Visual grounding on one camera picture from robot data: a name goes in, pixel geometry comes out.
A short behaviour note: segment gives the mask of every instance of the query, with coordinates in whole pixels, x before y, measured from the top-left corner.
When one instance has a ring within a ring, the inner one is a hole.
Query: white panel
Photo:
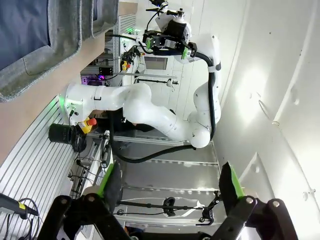
[[[194,68],[194,62],[189,63],[187,67],[183,67],[179,94],[178,94],[178,102],[176,105],[176,115],[180,118],[184,117],[186,99],[188,97],[193,68]]]
[[[188,115],[196,110],[194,104],[194,92],[202,84],[208,82],[208,65],[204,61],[196,61],[193,65],[189,89],[187,92],[186,104],[184,107],[183,119],[186,120]]]
[[[275,198],[265,166],[257,153],[254,154],[239,181],[246,195],[259,198],[265,203]]]
[[[118,32],[119,34],[133,33],[136,27],[136,13],[119,16]]]
[[[204,34],[210,33],[219,36],[220,48],[221,48],[221,64],[222,64],[222,90],[225,89],[229,72],[236,52],[238,44],[238,38],[240,29],[242,26],[242,19],[245,12],[246,0],[173,0],[169,1],[170,4],[186,7],[185,9],[191,9],[191,12],[186,12],[185,19],[190,22],[192,28],[192,34]],[[138,12],[137,12],[137,28],[144,30],[151,16],[150,12],[146,12],[147,8],[154,8],[147,0],[139,0]],[[151,21],[150,27],[156,27],[155,21]],[[191,110],[194,110],[194,104],[192,100],[192,91],[196,87],[200,86],[199,76],[203,81],[208,78],[208,70],[204,69],[204,72],[194,70],[194,77],[190,78],[190,69],[193,65],[187,64],[183,66],[181,63],[174,61],[173,70],[186,71],[184,73],[184,79],[181,81],[181,86],[178,92],[178,101],[176,104],[176,111],[178,115],[186,119]],[[220,92],[219,98],[221,99],[223,91]],[[176,99],[177,95],[170,94],[169,106],[173,109],[174,103],[172,99]]]
[[[238,176],[246,173],[257,153],[267,177],[257,177],[250,172],[244,183],[261,188],[260,191],[265,190],[271,196],[269,182],[275,197],[284,200],[301,240],[320,238],[319,205],[312,193],[314,188],[317,194],[319,186],[319,174],[315,170],[320,157],[319,11],[309,51],[305,51],[315,3],[251,1],[232,88],[214,137],[220,163],[231,162]],[[289,100],[277,126],[273,124],[273,117],[292,80],[300,54],[306,56],[292,91],[293,101]],[[255,92],[262,95],[266,114]]]
[[[152,84],[152,103],[154,105],[160,106],[162,105],[162,95],[161,95],[161,88],[162,88],[162,83],[155,83],[153,82]]]
[[[201,25],[202,13],[204,10],[204,0],[193,1],[193,13],[191,15],[190,25],[192,35],[198,35]]]
[[[55,97],[26,130],[0,168],[1,193],[16,200],[33,199],[42,218],[59,195],[75,157],[71,145],[50,142],[48,138],[49,126],[63,123],[59,106],[59,99]],[[25,204],[33,207],[28,200]],[[5,217],[5,214],[0,215],[2,237],[7,229]],[[28,230],[28,221],[14,215],[9,221],[8,239],[24,236]]]
[[[289,99],[278,120],[284,136],[292,147],[320,204],[320,6],[316,10],[315,25],[308,50],[303,51],[304,61],[297,81],[289,88]]]

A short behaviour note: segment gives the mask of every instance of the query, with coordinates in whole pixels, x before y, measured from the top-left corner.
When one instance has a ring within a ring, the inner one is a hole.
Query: gray fabric
[[[113,28],[118,7],[119,0],[82,0],[82,40],[97,38]]]
[[[48,0],[0,1],[0,70],[49,44]]]
[[[0,102],[13,100],[80,50],[80,4],[79,0],[48,0],[50,45],[0,70]]]
[[[97,3],[98,0],[93,0],[93,21],[98,19],[98,10],[97,10]]]

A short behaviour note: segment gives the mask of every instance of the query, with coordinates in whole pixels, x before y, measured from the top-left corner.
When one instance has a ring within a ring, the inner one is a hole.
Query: robotic arm
[[[183,64],[204,59],[210,65],[209,83],[204,83],[194,92],[196,111],[190,113],[187,121],[179,119],[163,106],[152,104],[151,89],[144,83],[121,87],[71,83],[64,94],[64,110],[69,122],[77,124],[84,121],[93,110],[115,111],[123,108],[123,115],[130,122],[150,125],[169,138],[187,140],[195,148],[203,148],[212,139],[215,124],[221,117],[218,100],[221,88],[219,41],[210,35],[191,38],[191,27],[185,22],[182,9],[164,9],[156,22],[161,32],[151,30],[143,35],[143,43],[153,55],[175,56]]]

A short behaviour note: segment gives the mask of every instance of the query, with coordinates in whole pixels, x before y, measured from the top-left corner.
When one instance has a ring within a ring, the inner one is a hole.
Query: black cylinder
[[[72,144],[75,132],[75,126],[52,123],[49,128],[49,140],[55,143]]]

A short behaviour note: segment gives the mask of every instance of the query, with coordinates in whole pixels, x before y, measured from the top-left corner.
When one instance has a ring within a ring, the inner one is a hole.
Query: cable
[[[7,214],[5,217],[6,217],[6,231],[5,231],[5,235],[3,237],[3,240],[7,240],[7,237],[8,237],[10,214]]]
[[[150,24],[150,22],[152,21],[152,19],[154,19],[154,17],[157,16],[157,15],[161,12],[161,10],[164,9],[166,6],[168,6],[168,4],[167,4],[167,5],[164,5],[163,7],[161,7],[161,8],[150,18],[148,24],[146,25],[146,31],[147,31],[147,32],[148,32],[149,24]]]
[[[194,207],[194,206],[167,206],[167,205],[155,205],[151,203],[140,203],[140,202],[132,202],[132,201],[118,201],[118,204],[126,205],[126,206],[135,206],[141,208],[154,208],[154,209],[177,209],[177,210],[203,210],[207,207]]]
[[[106,34],[106,36],[116,37],[116,38],[123,38],[123,39],[130,39],[130,40],[133,40],[133,41],[137,40],[136,38],[133,38],[133,37],[124,36],[124,35],[118,35],[118,34]]]
[[[38,210],[38,206],[37,206],[37,204],[36,204],[36,202],[35,202],[34,200],[32,200],[31,198],[25,197],[25,198],[20,199],[19,202],[24,202],[24,201],[26,201],[26,200],[29,200],[30,202],[33,203],[33,206],[34,206],[36,212],[38,213],[38,217],[39,217],[39,214],[40,214],[40,213],[39,213],[39,210]],[[35,240],[35,239],[36,239],[36,236],[37,236],[37,234],[38,234],[38,232],[39,232],[39,229],[40,229],[40,221],[39,221],[39,220],[40,220],[40,219],[38,218],[38,220],[37,220],[37,226],[36,226],[36,231],[35,231],[35,233],[34,233],[34,235],[33,235],[33,237],[32,237],[31,240]],[[30,230],[31,230],[30,234],[32,234],[32,225],[33,225],[33,221],[31,221],[31,224],[30,224]]]
[[[69,175],[68,178],[72,178],[72,177],[76,177],[76,178],[79,178],[79,179],[87,179],[91,182],[92,185],[95,185],[95,182],[90,179],[90,178],[87,178],[86,176],[78,176],[78,175]]]
[[[97,61],[97,62],[95,63],[95,65],[101,64],[101,63],[103,63],[103,62],[105,62],[105,61],[116,61],[116,60],[119,60],[119,59],[122,59],[122,57],[115,58],[115,59],[108,59],[108,58],[106,58],[106,59],[103,59],[102,61]]]
[[[110,79],[114,79],[114,78],[115,78],[115,77],[117,77],[117,76],[118,76],[118,74],[117,74],[117,75],[115,75],[115,76],[113,76],[113,77],[106,78],[106,79],[105,79],[105,81],[110,80]]]
[[[206,55],[197,52],[195,54],[196,58],[200,58],[206,62],[208,67],[212,67],[214,63],[210,60]],[[215,118],[215,105],[214,105],[214,93],[213,88],[216,82],[216,74],[214,72],[209,72],[209,80],[208,80],[208,97],[209,97],[209,110],[210,110],[210,122],[211,122],[211,134],[210,141],[214,137],[216,132],[216,118]]]
[[[124,212],[122,209],[119,209],[116,213],[113,213],[113,215],[119,215],[119,216],[123,216],[123,215],[127,215],[127,214],[135,214],[135,215],[149,215],[149,216],[154,216],[154,215],[161,215],[164,214],[165,212],[158,212],[158,213],[141,213],[141,212]]]
[[[158,151],[154,154],[151,154],[149,156],[145,156],[145,157],[142,157],[139,159],[127,158],[125,156],[122,156],[121,153],[118,151],[118,149],[113,144],[114,143],[114,134],[115,134],[113,113],[110,112],[109,116],[110,116],[110,141],[109,142],[111,145],[112,153],[124,162],[130,163],[130,164],[139,164],[139,163],[143,163],[145,161],[148,161],[150,159],[154,159],[154,158],[159,157],[164,154],[174,153],[174,152],[185,150],[185,149],[194,149],[195,150],[195,148],[192,145],[183,145],[183,146],[175,146],[175,147],[171,147],[171,148],[168,148],[168,149],[165,149],[162,151]]]
[[[129,37],[129,36],[123,36],[123,35],[117,35],[117,34],[106,34],[106,36],[116,37],[116,38],[123,38],[123,39],[130,39],[130,40],[133,40],[133,41],[135,41],[135,42],[137,41],[136,38]],[[146,54],[153,54],[153,53],[154,53],[153,51],[147,51],[140,41],[138,41],[138,43],[139,43],[140,47],[143,49],[143,51],[144,51]]]

